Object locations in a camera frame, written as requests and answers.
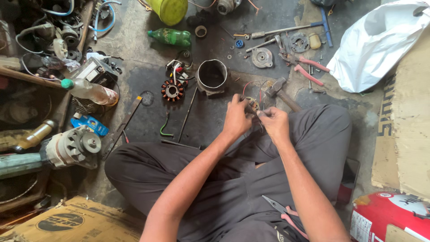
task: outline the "knee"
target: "knee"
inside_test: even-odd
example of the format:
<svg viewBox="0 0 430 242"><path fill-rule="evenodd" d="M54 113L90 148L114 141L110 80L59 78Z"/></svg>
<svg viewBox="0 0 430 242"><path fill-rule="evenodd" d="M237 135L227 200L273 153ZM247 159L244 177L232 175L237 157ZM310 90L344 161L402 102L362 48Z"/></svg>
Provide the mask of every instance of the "knee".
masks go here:
<svg viewBox="0 0 430 242"><path fill-rule="evenodd" d="M351 115L348 112L348 109L328 104L323 106L323 113L330 117L333 123L337 125L341 125L343 127L351 126Z"/></svg>
<svg viewBox="0 0 430 242"><path fill-rule="evenodd" d="M137 144L139 143L123 144L111 152L104 162L104 172L109 179L118 180L119 176L124 173L126 163L129 162L130 158L132 159L133 150L137 148Z"/></svg>

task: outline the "small blue part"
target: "small blue part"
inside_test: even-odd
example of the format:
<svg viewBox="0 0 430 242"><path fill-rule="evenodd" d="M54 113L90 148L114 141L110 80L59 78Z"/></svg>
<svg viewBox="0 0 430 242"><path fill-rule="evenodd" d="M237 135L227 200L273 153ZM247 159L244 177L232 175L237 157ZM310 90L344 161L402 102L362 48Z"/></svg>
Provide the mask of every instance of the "small blue part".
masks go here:
<svg viewBox="0 0 430 242"><path fill-rule="evenodd" d="M241 40L236 40L236 47L237 48L242 48L243 47L243 41L241 41Z"/></svg>
<svg viewBox="0 0 430 242"><path fill-rule="evenodd" d="M70 122L75 128L86 124L89 129L98 136L105 136L109 132L109 129L106 128L106 126L102 125L97 119L90 115L82 115L80 119L72 118Z"/></svg>

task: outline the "green bottle cap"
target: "green bottle cap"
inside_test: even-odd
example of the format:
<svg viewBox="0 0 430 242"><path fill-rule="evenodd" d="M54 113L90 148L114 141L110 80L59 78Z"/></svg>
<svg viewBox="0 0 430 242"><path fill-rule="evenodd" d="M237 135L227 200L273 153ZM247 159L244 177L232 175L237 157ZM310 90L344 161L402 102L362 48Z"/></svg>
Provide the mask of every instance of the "green bottle cap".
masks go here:
<svg viewBox="0 0 430 242"><path fill-rule="evenodd" d="M70 79L63 79L61 81L61 86L67 90L70 90L73 88L73 81Z"/></svg>

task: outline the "green wire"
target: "green wire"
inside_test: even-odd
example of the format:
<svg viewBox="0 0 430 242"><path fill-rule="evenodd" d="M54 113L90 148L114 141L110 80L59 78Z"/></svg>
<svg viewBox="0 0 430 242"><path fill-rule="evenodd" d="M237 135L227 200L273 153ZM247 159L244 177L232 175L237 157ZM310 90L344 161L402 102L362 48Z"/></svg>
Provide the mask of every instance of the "green wire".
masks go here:
<svg viewBox="0 0 430 242"><path fill-rule="evenodd" d="M167 120L169 120L169 111L166 112L166 122L164 123L164 125L160 128L160 134L161 135L166 135L166 136L171 136L173 137L173 134L169 134L169 133L163 133L163 128L166 126L167 124Z"/></svg>

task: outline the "hammer head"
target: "hammer head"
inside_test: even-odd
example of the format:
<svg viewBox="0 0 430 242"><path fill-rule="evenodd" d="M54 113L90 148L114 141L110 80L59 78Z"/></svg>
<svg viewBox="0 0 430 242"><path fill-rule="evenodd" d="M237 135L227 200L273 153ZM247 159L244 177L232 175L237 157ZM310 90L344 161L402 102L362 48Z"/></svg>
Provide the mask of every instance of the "hammer head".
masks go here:
<svg viewBox="0 0 430 242"><path fill-rule="evenodd" d="M270 98L274 97L276 93L281 90L282 86L285 83L287 83L287 80L285 78L278 78L278 80L276 80L276 82L266 90L266 95L268 95Z"/></svg>

